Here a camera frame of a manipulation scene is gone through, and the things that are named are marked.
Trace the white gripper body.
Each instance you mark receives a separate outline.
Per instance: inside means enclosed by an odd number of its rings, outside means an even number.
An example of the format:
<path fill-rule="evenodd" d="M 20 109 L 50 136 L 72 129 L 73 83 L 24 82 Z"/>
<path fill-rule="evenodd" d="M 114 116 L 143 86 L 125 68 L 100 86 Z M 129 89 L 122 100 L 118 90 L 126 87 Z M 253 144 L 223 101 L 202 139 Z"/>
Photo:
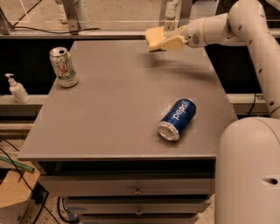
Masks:
<path fill-rule="evenodd" d="M 207 45 L 204 35 L 206 18 L 191 21 L 185 28 L 186 44 L 191 48 L 199 48 Z"/>

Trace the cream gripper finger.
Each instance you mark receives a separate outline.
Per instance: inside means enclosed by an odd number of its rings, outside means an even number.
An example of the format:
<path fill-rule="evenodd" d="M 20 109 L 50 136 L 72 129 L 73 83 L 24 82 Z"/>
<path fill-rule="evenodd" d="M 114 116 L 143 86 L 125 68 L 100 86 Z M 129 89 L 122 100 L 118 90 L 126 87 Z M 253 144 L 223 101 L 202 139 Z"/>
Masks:
<path fill-rule="evenodd" d="M 176 36 L 168 38 L 161 42 L 160 48 L 163 51 L 167 50 L 180 50 L 187 43 L 187 40 L 183 36 Z"/>
<path fill-rule="evenodd" d="M 166 31 L 164 35 L 167 38 L 172 38 L 176 36 L 185 36 L 186 35 L 186 25 L 180 26 L 179 28 L 173 30 L 173 31 Z"/>

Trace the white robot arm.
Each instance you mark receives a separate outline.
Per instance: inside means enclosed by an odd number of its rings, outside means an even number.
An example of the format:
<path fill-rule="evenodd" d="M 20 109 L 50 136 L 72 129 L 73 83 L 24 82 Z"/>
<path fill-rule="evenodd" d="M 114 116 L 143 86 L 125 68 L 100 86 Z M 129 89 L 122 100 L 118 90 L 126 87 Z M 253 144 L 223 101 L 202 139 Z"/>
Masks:
<path fill-rule="evenodd" d="M 223 132 L 216 158 L 215 224 L 280 224 L 279 44 L 258 0 L 237 0 L 229 12 L 164 34 L 162 50 L 243 43 L 270 117 L 247 117 Z"/>

